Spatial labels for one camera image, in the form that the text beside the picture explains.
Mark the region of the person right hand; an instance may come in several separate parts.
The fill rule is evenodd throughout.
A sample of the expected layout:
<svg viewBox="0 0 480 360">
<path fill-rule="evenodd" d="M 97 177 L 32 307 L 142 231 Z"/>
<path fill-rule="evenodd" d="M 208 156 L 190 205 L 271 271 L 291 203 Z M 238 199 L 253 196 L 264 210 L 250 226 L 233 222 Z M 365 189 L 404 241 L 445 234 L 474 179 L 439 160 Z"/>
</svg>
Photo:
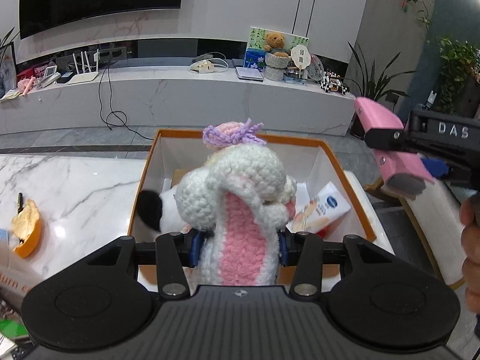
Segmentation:
<svg viewBox="0 0 480 360">
<path fill-rule="evenodd" d="M 468 308 L 475 314 L 480 312 L 480 273 L 479 273 L 479 194 L 462 202 L 460 222 L 465 226 L 461 234 L 461 245 L 465 251 L 462 274 L 466 283 L 465 299 Z"/>
</svg>

